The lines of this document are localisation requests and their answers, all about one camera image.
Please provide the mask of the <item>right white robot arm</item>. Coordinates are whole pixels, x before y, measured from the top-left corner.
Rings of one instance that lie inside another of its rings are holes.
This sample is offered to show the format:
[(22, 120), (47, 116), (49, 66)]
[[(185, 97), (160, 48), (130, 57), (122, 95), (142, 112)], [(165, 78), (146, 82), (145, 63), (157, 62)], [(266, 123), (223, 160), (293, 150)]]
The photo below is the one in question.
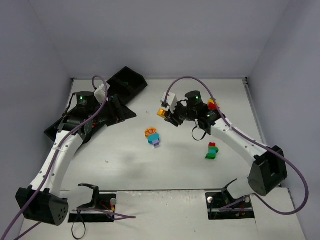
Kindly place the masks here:
[(199, 91), (185, 94), (186, 105), (172, 92), (165, 92), (161, 98), (162, 110), (158, 114), (176, 127), (185, 121), (194, 122), (205, 134), (216, 137), (240, 155), (250, 167), (247, 177), (228, 183), (224, 190), (232, 199), (257, 194), (266, 196), (288, 176), (284, 153), (281, 148), (272, 148), (254, 141), (234, 127), (211, 99), (202, 101)]

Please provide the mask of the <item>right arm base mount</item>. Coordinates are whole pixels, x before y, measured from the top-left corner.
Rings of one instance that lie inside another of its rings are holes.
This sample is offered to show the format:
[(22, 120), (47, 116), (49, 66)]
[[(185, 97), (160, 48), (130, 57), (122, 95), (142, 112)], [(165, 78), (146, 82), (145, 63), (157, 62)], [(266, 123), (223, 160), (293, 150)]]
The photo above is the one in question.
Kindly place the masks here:
[(254, 219), (255, 213), (250, 197), (231, 199), (221, 191), (205, 192), (207, 216), (210, 221)]

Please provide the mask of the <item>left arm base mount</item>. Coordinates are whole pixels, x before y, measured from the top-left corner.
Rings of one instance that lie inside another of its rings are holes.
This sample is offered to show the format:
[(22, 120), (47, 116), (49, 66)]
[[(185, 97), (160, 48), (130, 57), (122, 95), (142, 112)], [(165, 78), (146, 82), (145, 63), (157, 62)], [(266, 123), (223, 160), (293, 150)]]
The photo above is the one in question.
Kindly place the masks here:
[(117, 204), (116, 193), (94, 192), (91, 201), (70, 211), (68, 223), (113, 223)]

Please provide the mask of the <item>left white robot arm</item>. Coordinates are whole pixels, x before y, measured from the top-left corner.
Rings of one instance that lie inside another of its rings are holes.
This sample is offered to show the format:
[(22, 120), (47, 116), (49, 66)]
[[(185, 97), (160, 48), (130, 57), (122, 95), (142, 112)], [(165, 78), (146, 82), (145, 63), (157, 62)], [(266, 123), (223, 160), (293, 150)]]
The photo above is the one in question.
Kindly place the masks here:
[(59, 226), (69, 210), (68, 200), (60, 197), (67, 169), (77, 150), (88, 143), (103, 126), (112, 126), (137, 117), (118, 94), (107, 97), (91, 91), (73, 94), (76, 106), (68, 107), (53, 125), (53, 146), (40, 172), (27, 188), (19, 188), (17, 203), (25, 219)]

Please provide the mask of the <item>yellow lego brick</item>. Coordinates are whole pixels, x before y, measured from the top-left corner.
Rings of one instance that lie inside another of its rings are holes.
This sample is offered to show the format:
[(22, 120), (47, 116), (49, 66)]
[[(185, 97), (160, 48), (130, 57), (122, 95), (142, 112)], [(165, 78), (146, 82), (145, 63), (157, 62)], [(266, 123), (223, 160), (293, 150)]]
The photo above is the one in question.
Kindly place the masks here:
[(163, 119), (166, 119), (167, 118), (166, 113), (167, 111), (165, 109), (160, 108), (157, 112), (157, 115)]

